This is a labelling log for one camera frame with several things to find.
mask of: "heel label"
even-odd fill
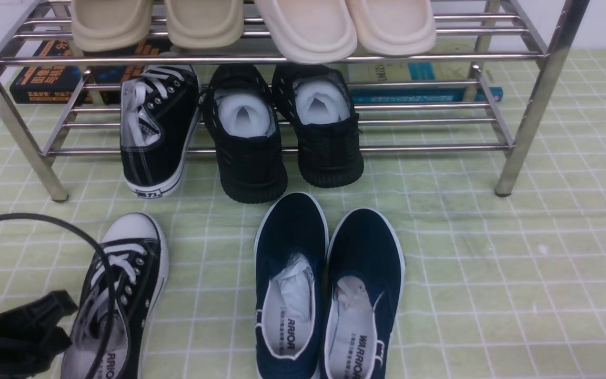
[[[160,191],[160,189],[151,192],[137,190],[135,191],[135,194],[137,194],[137,197],[141,197],[142,199],[158,199],[159,197],[163,197],[163,193]]]

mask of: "shoe rack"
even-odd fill
[[[579,30],[589,0],[565,0],[558,25],[553,33],[551,42],[547,44],[539,35],[531,20],[527,17],[518,0],[465,0],[466,2],[484,2],[483,13],[477,14],[436,14],[438,36],[474,36],[476,48],[471,53],[435,53],[416,55],[412,57],[383,57],[378,55],[352,56],[344,59],[344,63],[370,62],[440,62],[462,61],[471,62],[469,75],[464,80],[435,80],[424,82],[386,83],[349,83],[350,88],[389,87],[424,88],[443,86],[464,86],[467,88],[464,101],[459,103],[421,103],[421,104],[371,104],[358,105],[358,112],[370,111],[372,115],[384,113],[382,119],[360,121],[360,127],[423,127],[424,125],[474,125],[488,124],[497,136],[497,142],[476,144],[423,144],[423,145],[394,145],[394,146],[362,146],[363,153],[435,153],[435,152],[473,152],[473,151],[503,151],[507,161],[495,187],[497,196],[505,197],[511,194],[512,188],[519,176],[524,160],[537,132],[541,118],[556,86],[565,59],[570,51],[574,37]],[[245,0],[245,5],[252,4]],[[60,113],[49,139],[39,144],[27,129],[23,118],[5,87],[0,82],[0,117],[10,134],[17,142],[22,153],[26,156],[32,168],[38,175],[51,198],[64,202],[69,194],[58,180],[53,171],[53,161],[57,156],[117,156],[118,146],[94,148],[63,147],[63,142],[73,129],[118,129],[118,122],[76,122],[77,115],[119,115],[119,106],[105,106],[96,103],[90,106],[80,106],[77,99],[83,92],[92,94],[93,99],[101,99],[103,91],[120,91],[120,84],[94,84],[90,67],[108,65],[148,65],[148,64],[192,64],[217,65],[222,63],[255,63],[276,64],[285,62],[281,55],[244,51],[240,53],[200,53],[188,51],[175,57],[87,57],[74,49],[75,54],[69,57],[21,57],[20,48],[25,41],[68,40],[72,43],[69,18],[70,0],[34,0],[26,14],[10,30],[7,38],[0,44],[0,76],[6,67],[54,66],[73,65],[79,67],[84,75],[74,90],[70,101]],[[164,17],[154,17],[154,28],[149,38],[167,38],[164,28]],[[497,26],[497,23],[511,26]],[[38,31],[40,27],[53,26],[57,31]],[[246,17],[243,39],[270,38],[260,17]],[[525,50],[492,51],[490,41],[493,36],[520,36],[525,44]],[[497,103],[490,94],[488,82],[483,76],[484,62],[500,61],[534,61],[539,67],[539,75],[532,89],[532,94],[524,111],[515,136],[509,131]],[[487,101],[473,101],[476,93],[481,91]],[[485,117],[478,117],[476,110],[484,110]],[[390,111],[413,111],[410,119],[390,119]],[[438,117],[446,111],[456,111],[456,117]],[[457,117],[459,111],[468,111],[476,115]],[[285,147],[286,153],[296,153],[296,147]],[[212,148],[190,147],[189,158],[199,154],[213,154]]]

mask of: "slipper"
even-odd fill
[[[329,63],[357,48],[344,0],[254,0],[279,52],[296,63]]]
[[[245,29],[243,0],[165,0],[170,41],[183,48],[231,45]]]
[[[436,44],[430,0],[350,0],[359,42],[385,55],[425,53]]]
[[[84,51],[128,47],[151,28],[152,0],[72,0],[74,42]]]

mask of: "navy slip-on shoe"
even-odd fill
[[[327,266],[321,377],[383,379],[406,270],[394,229],[377,211],[348,213],[331,238]]]
[[[320,279],[328,246],[327,221],[308,194],[282,197],[263,219],[254,244],[260,378],[319,377]]]

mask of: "canvas sneaker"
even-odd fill
[[[216,145],[224,192],[234,201],[274,201],[287,188],[270,89],[253,65],[221,65],[200,99]]]
[[[169,272],[165,237],[153,218],[130,213],[113,223],[101,246],[115,283],[107,282],[104,266],[95,255],[84,280],[70,334],[72,346],[65,352],[60,379],[85,379],[105,335],[108,286],[114,286],[116,294],[114,323],[96,379],[142,377],[145,327]]]
[[[359,115],[343,75],[324,65],[277,65],[277,110],[298,137],[298,168],[315,187],[341,187],[363,174]]]
[[[199,89],[190,65],[150,65],[122,84],[120,157],[138,197],[167,196],[179,185],[200,117]]]
[[[308,194],[282,197],[263,219],[254,244],[261,379],[319,375],[320,280],[328,240],[322,209]]]
[[[370,209],[347,214],[331,238],[327,268],[322,377],[383,379],[406,268],[394,229]]]

